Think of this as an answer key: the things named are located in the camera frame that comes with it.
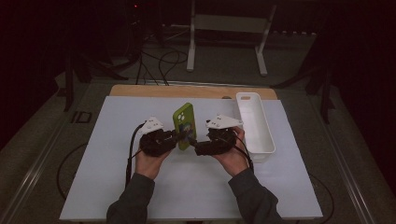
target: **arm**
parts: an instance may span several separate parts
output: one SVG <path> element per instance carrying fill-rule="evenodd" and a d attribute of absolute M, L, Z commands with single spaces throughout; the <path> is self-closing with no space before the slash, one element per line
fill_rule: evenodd
<path fill-rule="evenodd" d="M 150 157 L 140 151 L 136 155 L 134 175 L 120 198 L 108 207 L 106 223 L 146 223 L 147 207 L 154 192 L 154 179 L 169 153 Z"/>
<path fill-rule="evenodd" d="M 244 139 L 245 132 L 233 128 L 239 139 Z M 236 140 L 236 146 L 243 148 L 241 141 Z M 239 212 L 247 224 L 283 223 L 276 211 L 276 196 L 263 187 L 253 172 L 248 168 L 245 156 L 232 148 L 228 152 L 213 156 L 233 178 L 229 185 L 236 197 Z"/>

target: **white tray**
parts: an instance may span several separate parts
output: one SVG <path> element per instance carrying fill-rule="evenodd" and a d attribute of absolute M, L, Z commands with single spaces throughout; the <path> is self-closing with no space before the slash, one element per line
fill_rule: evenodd
<path fill-rule="evenodd" d="M 238 92 L 236 100 L 244 121 L 247 151 L 253 162 L 264 162 L 276 148 L 262 107 L 262 99 L 256 92 Z"/>

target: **green object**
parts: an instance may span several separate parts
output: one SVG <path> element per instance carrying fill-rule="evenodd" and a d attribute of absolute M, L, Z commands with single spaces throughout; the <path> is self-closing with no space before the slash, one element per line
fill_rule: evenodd
<path fill-rule="evenodd" d="M 188 138 L 197 138 L 192 104 L 186 103 L 180 109 L 175 111 L 173 115 L 173 121 L 177 133 L 186 133 L 186 137 L 178 141 L 178 148 L 180 148 L 180 150 L 185 150 L 190 146 Z"/>

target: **sleeve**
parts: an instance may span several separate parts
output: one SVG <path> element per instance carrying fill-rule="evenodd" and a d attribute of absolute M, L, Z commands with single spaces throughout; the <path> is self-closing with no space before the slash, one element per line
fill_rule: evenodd
<path fill-rule="evenodd" d="M 107 209 L 106 223 L 145 224 L 148 218 L 148 205 L 154 192 L 152 179 L 134 173 L 120 198 Z"/>
<path fill-rule="evenodd" d="M 286 222 L 276 211 L 277 197 L 260 184 L 250 169 L 234 176 L 229 185 L 247 224 Z"/>

